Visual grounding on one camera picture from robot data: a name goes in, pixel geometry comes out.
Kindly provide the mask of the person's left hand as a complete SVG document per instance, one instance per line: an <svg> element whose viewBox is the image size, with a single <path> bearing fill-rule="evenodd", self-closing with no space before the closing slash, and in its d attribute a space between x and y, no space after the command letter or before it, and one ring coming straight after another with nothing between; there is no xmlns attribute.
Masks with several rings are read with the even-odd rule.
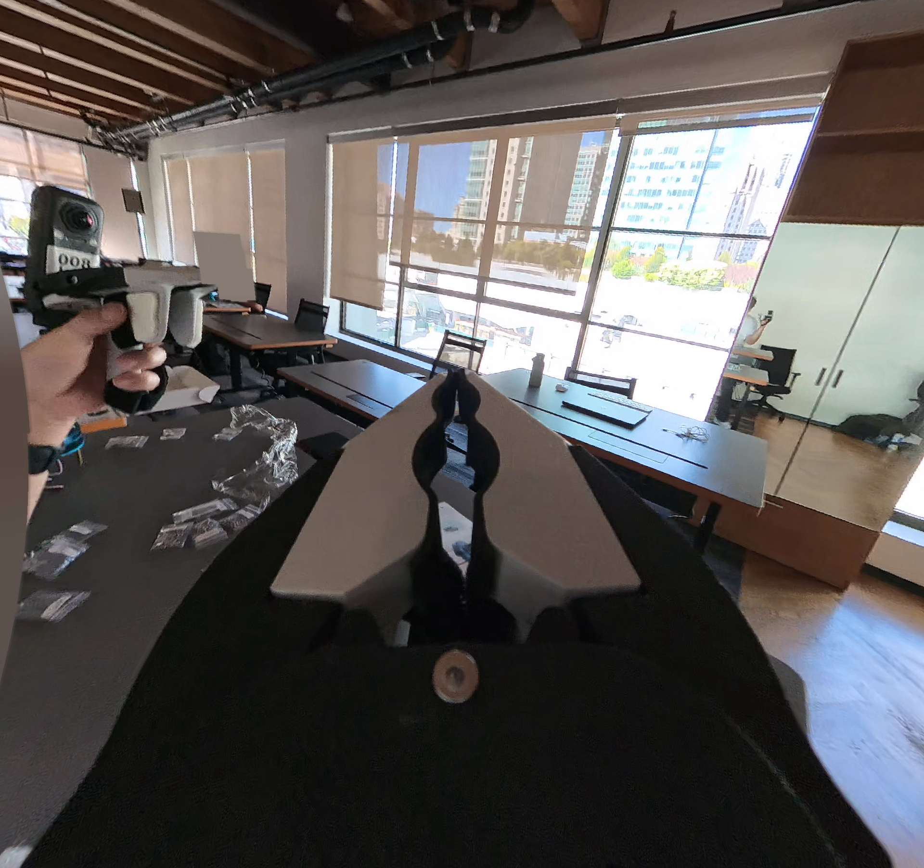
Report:
<svg viewBox="0 0 924 868"><path fill-rule="evenodd" d="M120 303L88 309L21 349L29 444L59 447L80 416L103 409L110 334L127 317Z"/></svg>

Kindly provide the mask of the black ceiling pipe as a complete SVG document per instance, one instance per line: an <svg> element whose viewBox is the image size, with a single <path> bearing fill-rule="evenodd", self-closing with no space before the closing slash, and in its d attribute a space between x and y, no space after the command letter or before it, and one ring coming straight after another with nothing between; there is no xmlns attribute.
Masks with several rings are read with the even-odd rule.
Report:
<svg viewBox="0 0 924 868"><path fill-rule="evenodd" d="M516 0L512 8L503 11L467 5L353 54L270 77L232 94L144 123L96 128L95 135L104 146L129 151L131 147L162 134L176 133L218 119L236 119L244 112L283 100L302 98L311 92L430 67L447 57L465 34L480 30L501 35L516 32L531 17L535 4L536 0Z"/></svg>

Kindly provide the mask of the tall wooden cabinet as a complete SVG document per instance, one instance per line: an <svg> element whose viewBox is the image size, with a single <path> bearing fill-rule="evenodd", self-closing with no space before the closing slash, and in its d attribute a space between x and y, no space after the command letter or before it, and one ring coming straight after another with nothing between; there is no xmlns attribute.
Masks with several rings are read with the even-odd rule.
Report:
<svg viewBox="0 0 924 868"><path fill-rule="evenodd" d="M768 329L728 377L767 446L764 505L718 534L838 589L922 461L923 33L847 43L756 284ZM796 349L757 411L760 345Z"/></svg>

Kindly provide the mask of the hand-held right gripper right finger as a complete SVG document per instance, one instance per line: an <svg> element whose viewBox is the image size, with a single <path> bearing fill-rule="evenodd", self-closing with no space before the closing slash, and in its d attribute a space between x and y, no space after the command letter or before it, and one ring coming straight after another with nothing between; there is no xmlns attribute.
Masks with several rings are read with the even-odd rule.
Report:
<svg viewBox="0 0 924 868"><path fill-rule="evenodd" d="M456 402L475 475L473 623L523 638L546 608L638 593L641 578L565 439L472 372L456 374Z"/></svg>

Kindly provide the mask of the dark grey desk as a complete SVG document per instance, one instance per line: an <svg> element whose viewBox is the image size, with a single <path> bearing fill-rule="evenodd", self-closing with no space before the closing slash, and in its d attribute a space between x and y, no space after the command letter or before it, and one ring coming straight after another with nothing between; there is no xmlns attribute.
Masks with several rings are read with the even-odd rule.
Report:
<svg viewBox="0 0 924 868"><path fill-rule="evenodd" d="M116 430L87 437L83 464L44 493L26 550L75 523L101 523L89 548L52 581L30 574L19 597L38 590L88 592L58 622L17 620L1 693L1 844L27 846L61 811L105 744L146 656L220 547L152 551L174 512L217 497L212 481L260 458L269 435L247 427L214 435L228 410L155 422L118 433L143 447L106 446Z"/></svg>

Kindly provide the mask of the large crumpled plastic wrap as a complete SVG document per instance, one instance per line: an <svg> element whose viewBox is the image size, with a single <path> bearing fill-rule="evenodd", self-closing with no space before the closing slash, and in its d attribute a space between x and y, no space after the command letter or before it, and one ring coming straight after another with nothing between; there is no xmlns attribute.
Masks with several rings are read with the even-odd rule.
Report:
<svg viewBox="0 0 924 868"><path fill-rule="evenodd" d="M229 424L214 440L233 441L247 430L267 439L260 456L229 476L215 477L211 486L224 497L263 510L297 480L297 424L257 405L242 404L232 407Z"/></svg>

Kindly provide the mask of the black wristband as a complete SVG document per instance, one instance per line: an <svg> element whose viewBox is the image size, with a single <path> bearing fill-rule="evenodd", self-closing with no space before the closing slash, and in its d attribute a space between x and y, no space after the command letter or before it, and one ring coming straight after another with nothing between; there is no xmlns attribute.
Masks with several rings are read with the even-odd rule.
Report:
<svg viewBox="0 0 924 868"><path fill-rule="evenodd" d="M46 434L40 436L38 442L29 441L28 473L30 476L51 473L62 458L72 455L80 456L85 439L78 423L72 424L66 433L61 428L55 429L54 432L62 434L52 435L52 430L49 429Z"/></svg>

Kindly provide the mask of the black laptop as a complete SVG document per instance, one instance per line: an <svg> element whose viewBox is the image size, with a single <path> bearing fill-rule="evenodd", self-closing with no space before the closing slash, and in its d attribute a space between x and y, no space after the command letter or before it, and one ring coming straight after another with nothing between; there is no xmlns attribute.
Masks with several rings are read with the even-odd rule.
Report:
<svg viewBox="0 0 924 868"><path fill-rule="evenodd" d="M583 387L574 387L566 391L561 404L573 412L627 429L634 429L644 423L653 412L652 407L621 395Z"/></svg>

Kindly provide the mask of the white panel board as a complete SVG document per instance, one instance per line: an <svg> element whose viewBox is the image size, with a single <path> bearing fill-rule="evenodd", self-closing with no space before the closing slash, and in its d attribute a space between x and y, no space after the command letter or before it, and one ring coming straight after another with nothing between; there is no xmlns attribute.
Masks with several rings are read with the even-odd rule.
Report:
<svg viewBox="0 0 924 868"><path fill-rule="evenodd" d="M241 236L200 230L193 231L192 236L202 282L214 285L219 298L226 301L253 298L252 255Z"/></svg>

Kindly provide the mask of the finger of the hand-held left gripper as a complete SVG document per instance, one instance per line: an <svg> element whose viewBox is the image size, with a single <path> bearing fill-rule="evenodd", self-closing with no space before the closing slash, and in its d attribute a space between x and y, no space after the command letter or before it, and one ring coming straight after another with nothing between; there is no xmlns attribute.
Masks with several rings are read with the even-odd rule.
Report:
<svg viewBox="0 0 924 868"><path fill-rule="evenodd" d="M172 290L172 337L179 346L194 349L201 343L205 299L215 290L214 285Z"/></svg>
<svg viewBox="0 0 924 868"><path fill-rule="evenodd" d="M195 266L123 268L128 337L132 343L162 343L172 336L172 290L205 285Z"/></svg>

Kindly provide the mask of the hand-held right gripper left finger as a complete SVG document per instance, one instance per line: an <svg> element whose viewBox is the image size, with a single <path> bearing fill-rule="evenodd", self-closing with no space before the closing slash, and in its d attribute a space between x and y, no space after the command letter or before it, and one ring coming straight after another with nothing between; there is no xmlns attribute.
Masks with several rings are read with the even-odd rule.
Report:
<svg viewBox="0 0 924 868"><path fill-rule="evenodd" d="M456 389L454 377L436 377L341 449L271 584L274 597L366 612L386 637L408 613L452 634L463 575L443 547L433 482Z"/></svg>

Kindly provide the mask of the long dark office desk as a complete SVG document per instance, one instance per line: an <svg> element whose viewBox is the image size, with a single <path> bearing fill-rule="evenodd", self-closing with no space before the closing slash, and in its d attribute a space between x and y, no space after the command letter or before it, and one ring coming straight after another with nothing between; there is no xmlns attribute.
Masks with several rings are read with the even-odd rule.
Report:
<svg viewBox="0 0 924 868"><path fill-rule="evenodd" d="M326 404L374 422L420 389L424 382L368 360L281 368L279 376L322 398ZM563 406L567 399L587 399L590 392L568 383L556 389L544 377L538 388L528 386L523 368L478 376L503 396L514 400L533 418L599 458L662 481L704 500L695 539L708 544L717 520L735 509L756 516L764 505L767 446L753 436L706 424L704 439L693 436L691 419L653 408L632 429Z"/></svg>

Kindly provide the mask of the black dining style chair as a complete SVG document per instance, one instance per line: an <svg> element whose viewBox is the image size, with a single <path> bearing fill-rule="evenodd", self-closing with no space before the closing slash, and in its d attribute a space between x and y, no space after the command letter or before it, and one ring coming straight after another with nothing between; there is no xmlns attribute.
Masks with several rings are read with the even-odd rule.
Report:
<svg viewBox="0 0 924 868"><path fill-rule="evenodd" d="M565 369L565 381L598 389L633 400L637 385L636 378L613 377L579 370L573 366Z"/></svg>
<svg viewBox="0 0 924 868"><path fill-rule="evenodd" d="M302 298L295 315L295 326L304 331L326 334L329 306ZM296 362L304 365L324 364L327 348L323 345L299 349Z"/></svg>
<svg viewBox="0 0 924 868"><path fill-rule="evenodd" d="M445 330L440 343L430 377L440 372L454 369L467 369L475 374L480 373L480 366L487 347L487 341L471 337L458 331Z"/></svg>

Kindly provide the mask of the wide beige window blind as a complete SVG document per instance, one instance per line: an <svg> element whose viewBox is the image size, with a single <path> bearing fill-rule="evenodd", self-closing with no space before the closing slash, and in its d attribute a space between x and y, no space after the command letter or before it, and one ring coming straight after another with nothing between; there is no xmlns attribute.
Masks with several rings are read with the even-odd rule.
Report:
<svg viewBox="0 0 924 868"><path fill-rule="evenodd" d="M270 287L269 309L286 316L283 143L178 155L162 163L170 258L195 262L195 231L237 234L252 277Z"/></svg>

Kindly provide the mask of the scattered small clear bags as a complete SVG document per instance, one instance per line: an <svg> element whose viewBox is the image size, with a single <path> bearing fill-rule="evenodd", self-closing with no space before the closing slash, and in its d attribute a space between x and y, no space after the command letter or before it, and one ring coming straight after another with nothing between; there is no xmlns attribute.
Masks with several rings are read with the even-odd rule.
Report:
<svg viewBox="0 0 924 868"><path fill-rule="evenodd" d="M145 416L88 436L82 459L67 458L27 535L20 621L56 623L91 595L89 575L115 575L162 553L223 546L259 508L212 489L254 462L267 441L251 430L214 440L230 411L180 423Z"/></svg>

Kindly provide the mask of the black rolling office chair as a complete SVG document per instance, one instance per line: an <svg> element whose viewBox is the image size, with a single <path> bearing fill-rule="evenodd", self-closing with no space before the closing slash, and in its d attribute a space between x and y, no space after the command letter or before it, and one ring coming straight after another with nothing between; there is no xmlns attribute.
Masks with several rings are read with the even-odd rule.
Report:
<svg viewBox="0 0 924 868"><path fill-rule="evenodd" d="M759 348L762 352L771 354L772 357L769 360L764 359L762 362L763 370L768 375L768 382L759 388L756 410L758 412L768 412L768 414L776 418L778 423L782 423L786 416L780 409L770 403L770 399L781 399L791 393L792 387L799 377L799 374L793 371L797 350L765 344L760 345Z"/></svg>

